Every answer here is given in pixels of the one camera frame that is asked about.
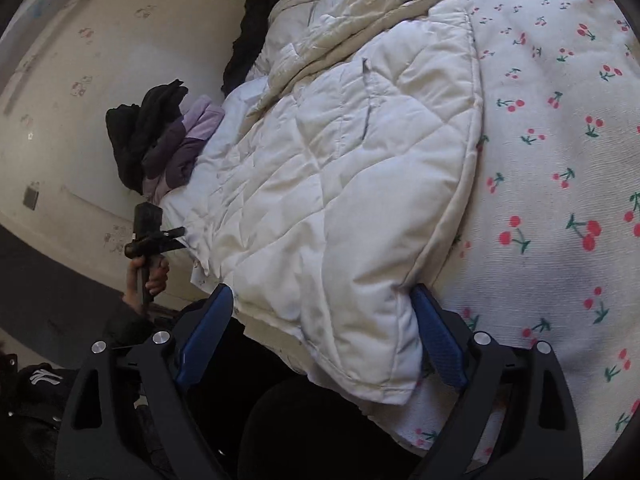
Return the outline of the person's left hand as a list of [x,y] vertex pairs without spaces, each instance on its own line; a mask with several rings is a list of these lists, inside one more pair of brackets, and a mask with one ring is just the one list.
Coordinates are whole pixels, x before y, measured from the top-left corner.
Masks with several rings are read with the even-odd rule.
[[143,302],[142,290],[145,290],[152,298],[161,294],[166,289],[169,273],[168,261],[163,256],[154,257],[150,266],[149,278],[144,285],[140,285],[139,278],[144,266],[143,258],[129,261],[125,291],[122,295],[122,301],[140,316],[145,316],[149,309],[149,306]]

